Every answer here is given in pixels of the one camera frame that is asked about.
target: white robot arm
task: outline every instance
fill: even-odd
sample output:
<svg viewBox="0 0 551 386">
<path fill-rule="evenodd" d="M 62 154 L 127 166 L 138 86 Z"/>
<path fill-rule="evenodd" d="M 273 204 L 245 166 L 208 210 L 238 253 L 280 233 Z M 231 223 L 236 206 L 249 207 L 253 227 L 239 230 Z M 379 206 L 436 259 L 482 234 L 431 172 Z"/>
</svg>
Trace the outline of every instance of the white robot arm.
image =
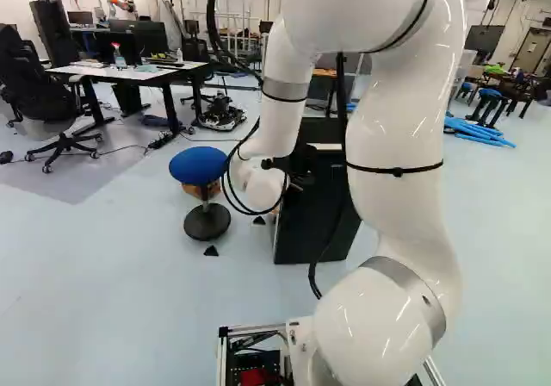
<svg viewBox="0 0 551 386">
<path fill-rule="evenodd" d="M 230 165 L 256 209 L 276 203 L 285 173 L 258 169 L 251 159 L 293 151 L 317 57 L 373 54 L 346 152 L 352 199 L 378 230 L 379 245 L 313 317 L 319 355 L 344 386 L 403 386 L 461 304 L 438 168 L 465 30 L 463 0 L 282 0 L 270 32 L 260 128 Z"/>
</svg>

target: table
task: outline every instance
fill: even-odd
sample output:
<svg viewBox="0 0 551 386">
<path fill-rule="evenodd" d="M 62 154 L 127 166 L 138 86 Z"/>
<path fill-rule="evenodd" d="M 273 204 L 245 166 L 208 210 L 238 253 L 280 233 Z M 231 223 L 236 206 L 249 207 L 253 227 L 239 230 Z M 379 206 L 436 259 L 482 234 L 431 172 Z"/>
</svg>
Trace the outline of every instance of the table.
<svg viewBox="0 0 551 386">
<path fill-rule="evenodd" d="M 56 74 L 68 75 L 83 75 L 88 76 L 82 81 L 84 93 L 90 101 L 91 112 L 94 117 L 94 124 L 78 130 L 75 134 L 83 134 L 91 129 L 109 123 L 114 118 L 104 118 L 102 110 L 97 101 L 92 79 L 116 83 L 116 84 L 134 84 L 139 86 L 160 87 L 163 90 L 164 107 L 166 109 L 166 117 L 168 119 L 170 131 L 176 135 L 180 132 L 180 122 L 176 116 L 174 101 L 172 99 L 172 91 L 170 84 L 179 78 L 191 78 L 193 97 L 195 103 L 195 115 L 201 115 L 201 75 L 208 68 L 208 63 L 184 62 L 182 67 L 175 65 L 160 65 L 159 71 L 152 72 L 137 72 L 133 68 L 118 70 L 112 67 L 104 67 L 96 69 L 80 65 L 67 65 L 48 69 L 47 72 Z"/>
<path fill-rule="evenodd" d="M 325 117 L 331 117 L 331 106 L 333 104 L 333 96 L 335 96 L 335 90 L 337 89 L 337 71 L 335 69 L 313 69 L 312 76 L 317 78 L 331 79 L 331 89 L 329 90 L 329 99 L 327 101 L 327 107 L 325 108 Z"/>
<path fill-rule="evenodd" d="M 536 81 L 535 76 L 526 75 L 523 82 L 518 83 L 516 78 L 510 75 L 509 73 L 484 73 L 488 79 L 494 79 L 499 81 L 499 86 L 497 90 L 508 99 L 511 100 L 509 107 L 507 108 L 507 115 L 510 115 L 518 105 L 518 102 L 525 102 L 523 110 L 521 111 L 519 117 L 524 119 L 528 108 L 534 101 L 533 89 L 534 81 Z M 506 84 L 512 84 L 512 87 L 509 89 L 505 86 Z"/>
</svg>

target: white desk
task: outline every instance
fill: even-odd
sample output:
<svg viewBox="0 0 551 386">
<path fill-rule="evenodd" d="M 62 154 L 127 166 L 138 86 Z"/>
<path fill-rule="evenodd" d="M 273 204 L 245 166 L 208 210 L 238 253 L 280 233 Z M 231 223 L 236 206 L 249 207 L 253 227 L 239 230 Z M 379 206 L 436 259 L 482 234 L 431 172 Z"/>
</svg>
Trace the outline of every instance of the white desk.
<svg viewBox="0 0 551 386">
<path fill-rule="evenodd" d="M 107 120 L 103 119 L 102 111 L 97 102 L 96 93 L 92 86 L 91 78 L 99 81 L 114 83 L 114 84 L 133 84 L 141 86 L 154 86 L 161 87 L 163 89 L 164 106 L 166 109 L 166 116 L 169 122 L 170 131 L 176 135 L 180 132 L 180 122 L 176 117 L 176 110 L 174 108 L 174 100 L 172 99 L 172 91 L 170 89 L 170 82 L 175 80 L 175 76 L 181 78 L 191 78 L 195 103 L 195 115 L 198 117 L 201 115 L 201 83 L 203 77 L 201 73 L 205 69 L 207 70 L 208 63 L 198 62 L 183 62 L 183 65 L 178 67 L 175 65 L 159 65 L 158 72 L 137 72 L 133 68 L 118 70 L 111 67 L 103 67 L 97 69 L 93 67 L 86 67 L 82 65 L 66 65 L 64 67 L 57 67 L 54 69 L 48 69 L 47 72 L 52 74 L 66 74 L 66 75 L 82 75 L 89 76 L 83 78 L 82 86 L 86 97 L 90 102 L 90 107 L 94 120 L 96 123 L 93 126 L 87 127 L 83 132 L 104 125 Z"/>
<path fill-rule="evenodd" d="M 112 69 L 111 67 L 95 69 L 93 67 L 85 67 L 83 65 L 66 65 L 63 67 L 56 67 L 55 69 L 48 69 L 46 71 L 50 73 L 80 74 L 83 76 L 91 76 L 93 78 L 119 78 L 122 80 L 146 81 L 179 72 L 179 69 L 159 69 L 158 72 L 151 73 L 137 72 L 132 68 L 117 70 Z"/>
</svg>

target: blue stool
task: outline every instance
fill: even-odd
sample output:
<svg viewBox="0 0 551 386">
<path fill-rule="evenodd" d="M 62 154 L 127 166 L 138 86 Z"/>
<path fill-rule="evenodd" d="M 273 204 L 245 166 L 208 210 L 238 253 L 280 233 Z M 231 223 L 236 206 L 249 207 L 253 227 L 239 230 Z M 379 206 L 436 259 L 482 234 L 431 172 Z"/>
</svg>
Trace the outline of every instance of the blue stool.
<svg viewBox="0 0 551 386">
<path fill-rule="evenodd" d="M 201 189 L 203 204 L 193 209 L 183 222 L 186 234 L 194 240 L 214 240 L 230 227 L 232 217 L 227 208 L 208 202 L 208 186 L 224 174 L 226 159 L 220 149 L 198 146 L 180 152 L 170 161 L 174 179 Z"/>
</svg>

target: light blue floor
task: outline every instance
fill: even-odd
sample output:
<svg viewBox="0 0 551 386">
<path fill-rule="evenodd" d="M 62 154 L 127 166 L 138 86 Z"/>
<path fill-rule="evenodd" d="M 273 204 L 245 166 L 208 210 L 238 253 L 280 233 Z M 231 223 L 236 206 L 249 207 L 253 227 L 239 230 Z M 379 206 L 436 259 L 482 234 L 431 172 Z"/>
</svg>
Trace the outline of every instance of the light blue floor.
<svg viewBox="0 0 551 386">
<path fill-rule="evenodd" d="M 100 99 L 114 100 L 108 86 L 97 89 Z M 176 99 L 186 93 L 174 89 Z M 160 91 L 142 94 L 152 113 L 163 113 Z M 250 120 L 223 137 L 240 138 L 256 119 L 258 94 L 231 96 Z M 465 115 L 467 108 L 454 103 L 452 111 Z M 465 282 L 461 318 L 435 352 L 448 385 L 551 378 L 550 113 L 535 104 L 524 120 L 516 114 L 499 123 L 515 150 L 445 138 L 445 214 Z M 190 110 L 180 117 L 190 120 Z M 11 134 L 0 128 L 1 150 Z M 201 132 L 194 139 L 219 137 Z M 312 313 L 306 267 L 273 265 L 267 228 L 232 213 L 219 258 L 204 257 L 207 244 L 186 237 L 183 217 L 198 202 L 182 192 L 168 164 L 199 144 L 181 138 L 76 204 L 0 185 L 0 384 L 211 385 L 218 326 Z M 40 167 L 26 174 L 43 175 Z M 217 202 L 225 203 L 221 196 Z M 348 261 L 319 267 L 321 290 L 375 244 L 375 232 L 362 227 Z"/>
</svg>

